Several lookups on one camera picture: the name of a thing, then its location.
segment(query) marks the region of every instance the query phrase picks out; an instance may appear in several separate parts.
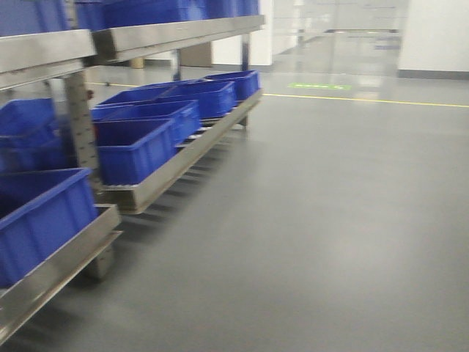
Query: stainless steel shelf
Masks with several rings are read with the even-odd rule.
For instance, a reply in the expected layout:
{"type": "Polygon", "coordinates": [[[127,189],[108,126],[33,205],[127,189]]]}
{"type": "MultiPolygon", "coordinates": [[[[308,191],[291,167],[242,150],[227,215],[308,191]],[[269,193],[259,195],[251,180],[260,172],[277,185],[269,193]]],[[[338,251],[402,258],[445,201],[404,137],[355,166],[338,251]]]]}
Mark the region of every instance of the stainless steel shelf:
{"type": "Polygon", "coordinates": [[[85,29],[0,37],[0,90],[77,72],[95,54],[85,29]]]}
{"type": "Polygon", "coordinates": [[[160,169],[147,179],[134,186],[105,186],[104,197],[107,202],[118,204],[124,214],[143,213],[164,191],[193,166],[223,135],[234,125],[240,123],[258,104],[262,90],[241,103],[231,113],[213,122],[211,128],[187,147],[182,149],[160,169]]]}
{"type": "Polygon", "coordinates": [[[149,24],[93,32],[97,56],[92,65],[106,65],[136,57],[233,37],[261,29],[263,15],[215,20],[149,24]]]}
{"type": "Polygon", "coordinates": [[[113,231],[120,223],[116,205],[97,207],[97,219],[0,294],[0,345],[119,237],[120,232],[113,231]]]}

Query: metal upright post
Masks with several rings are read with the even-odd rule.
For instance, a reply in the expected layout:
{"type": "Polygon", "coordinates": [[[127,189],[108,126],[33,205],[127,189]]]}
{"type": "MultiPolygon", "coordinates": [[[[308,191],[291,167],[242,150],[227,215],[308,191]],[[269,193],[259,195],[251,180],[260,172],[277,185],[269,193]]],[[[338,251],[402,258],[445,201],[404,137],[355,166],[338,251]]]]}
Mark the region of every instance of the metal upright post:
{"type": "MultiPolygon", "coordinates": [[[[92,170],[89,182],[97,202],[102,197],[100,163],[97,155],[95,129],[88,107],[88,94],[84,73],[50,80],[51,93],[59,121],[65,151],[70,165],[92,170]]],[[[88,275],[103,279],[114,261],[114,249],[110,245],[89,264],[88,275]]]]}
{"type": "Polygon", "coordinates": [[[251,50],[251,34],[246,33],[242,35],[242,44],[241,44],[241,70],[249,70],[249,51],[251,50]]]}
{"type": "MultiPolygon", "coordinates": [[[[249,70],[249,51],[251,50],[251,34],[243,34],[241,38],[241,70],[247,71],[249,70]]],[[[248,127],[248,115],[246,115],[246,117],[240,121],[240,125],[244,126],[245,128],[248,127]]]]}
{"type": "Polygon", "coordinates": [[[78,16],[76,15],[75,0],[65,0],[67,21],[71,29],[78,28],[78,16]]]}
{"type": "Polygon", "coordinates": [[[180,81],[182,79],[181,49],[176,49],[172,51],[171,68],[173,71],[173,81],[180,81]]]}

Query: metal shelving rack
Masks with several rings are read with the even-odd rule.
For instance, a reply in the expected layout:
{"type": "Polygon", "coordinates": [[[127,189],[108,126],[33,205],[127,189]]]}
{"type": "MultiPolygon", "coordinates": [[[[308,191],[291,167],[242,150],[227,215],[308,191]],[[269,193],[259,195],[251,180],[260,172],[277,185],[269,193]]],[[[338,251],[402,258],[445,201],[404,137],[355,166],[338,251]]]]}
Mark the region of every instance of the metal shelving rack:
{"type": "MultiPolygon", "coordinates": [[[[63,106],[64,111],[58,111],[61,112],[61,130],[70,132],[81,154],[93,155],[94,137],[91,137],[92,126],[81,71],[85,68],[83,59],[95,53],[88,30],[0,37],[0,91],[53,78],[50,81],[56,86],[52,89],[53,95],[58,96],[57,88],[66,82],[63,87],[68,91],[62,95],[73,99],[63,106]]],[[[56,107],[60,108],[61,103],[56,101],[56,107]]],[[[0,345],[81,270],[86,268],[97,278],[106,273],[111,258],[108,248],[121,233],[114,231],[120,223],[120,215],[116,205],[96,207],[100,215],[91,224],[16,285],[0,290],[0,345]]]]}
{"type": "MultiPolygon", "coordinates": [[[[92,65],[134,59],[140,56],[175,50],[174,80],[181,79],[179,49],[213,40],[242,35],[242,70],[249,67],[250,33],[261,29],[265,23],[262,15],[214,20],[161,23],[106,29],[93,33],[97,55],[90,59],[92,65]]],[[[197,138],[185,143],[181,151],[138,185],[104,186],[106,202],[115,203],[126,214],[143,213],[165,190],[194,165],[234,125],[247,126],[248,113],[258,104],[262,91],[241,103],[221,119],[204,121],[209,124],[197,138]]]]}
{"type": "Polygon", "coordinates": [[[83,70],[136,57],[176,51],[174,80],[181,79],[179,49],[241,34],[242,69],[249,66],[250,33],[261,29],[264,16],[220,18],[182,23],[0,37],[0,90],[49,79],[57,119],[69,157],[93,173],[90,183],[98,218],[45,262],[8,290],[0,291],[0,345],[37,310],[86,268],[101,278],[110,266],[114,231],[121,213],[142,213],[173,182],[194,165],[234,125],[247,126],[248,113],[262,96],[258,91],[231,113],[204,121],[180,152],[139,185],[103,186],[95,135],[87,103],[83,70]]]}

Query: reflective floor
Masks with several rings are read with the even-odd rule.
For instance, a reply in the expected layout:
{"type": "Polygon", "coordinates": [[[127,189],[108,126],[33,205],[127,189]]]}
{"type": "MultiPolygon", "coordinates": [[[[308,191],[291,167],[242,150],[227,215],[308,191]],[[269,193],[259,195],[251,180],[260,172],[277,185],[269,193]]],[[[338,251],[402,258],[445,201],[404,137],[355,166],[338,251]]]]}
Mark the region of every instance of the reflective floor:
{"type": "Polygon", "coordinates": [[[276,72],[395,76],[401,38],[389,32],[323,34],[274,56],[276,72]]]}
{"type": "MultiPolygon", "coordinates": [[[[0,351],[467,352],[469,83],[304,50],[262,75],[247,131],[124,217],[106,281],[78,277],[0,351]]],[[[169,77],[94,69],[92,103],[169,77]]]]}

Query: storage bin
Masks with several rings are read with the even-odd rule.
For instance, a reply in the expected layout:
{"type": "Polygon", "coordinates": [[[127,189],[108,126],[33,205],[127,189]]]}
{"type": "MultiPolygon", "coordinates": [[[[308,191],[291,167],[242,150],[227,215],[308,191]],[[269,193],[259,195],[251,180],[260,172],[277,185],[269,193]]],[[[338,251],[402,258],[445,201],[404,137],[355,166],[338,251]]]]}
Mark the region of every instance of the storage bin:
{"type": "Polygon", "coordinates": [[[0,37],[68,29],[62,0],[0,0],[0,37]]]}
{"type": "Polygon", "coordinates": [[[99,0],[75,0],[78,25],[82,29],[105,29],[103,2],[99,0]]]}
{"type": "Polygon", "coordinates": [[[22,279],[96,218],[88,174],[0,175],[0,287],[22,279]]]}
{"type": "Polygon", "coordinates": [[[155,103],[198,100],[201,119],[222,117],[236,105],[234,82],[202,82],[170,89],[155,103]]]}
{"type": "Polygon", "coordinates": [[[0,149],[0,172],[25,172],[70,167],[62,140],[57,137],[39,147],[0,149]]]}
{"type": "Polygon", "coordinates": [[[207,18],[205,0],[116,1],[104,6],[108,27],[197,21],[207,18]]]}
{"type": "Polygon", "coordinates": [[[102,106],[123,106],[123,105],[140,105],[153,102],[164,92],[171,89],[170,87],[150,87],[147,89],[125,90],[115,96],[99,103],[97,107],[102,106]]]}
{"type": "Polygon", "coordinates": [[[96,122],[103,182],[134,185],[176,153],[172,120],[96,122]]]}
{"type": "Polygon", "coordinates": [[[239,0],[238,15],[254,16],[259,14],[259,0],[239,0]]]}
{"type": "Polygon", "coordinates": [[[173,120],[171,127],[173,145],[185,141],[201,126],[199,102],[197,100],[173,103],[147,104],[138,106],[115,106],[92,110],[93,118],[99,121],[119,120],[173,120]]]}
{"type": "Polygon", "coordinates": [[[234,90],[236,91],[236,100],[246,100],[260,88],[259,72],[255,70],[241,71],[233,73],[223,73],[220,75],[211,75],[204,77],[210,81],[234,82],[234,90]]]}
{"type": "Polygon", "coordinates": [[[57,134],[51,99],[11,100],[0,108],[0,147],[36,147],[57,134]]]}
{"type": "Polygon", "coordinates": [[[205,0],[208,18],[236,17],[239,0],[205,0]]]}

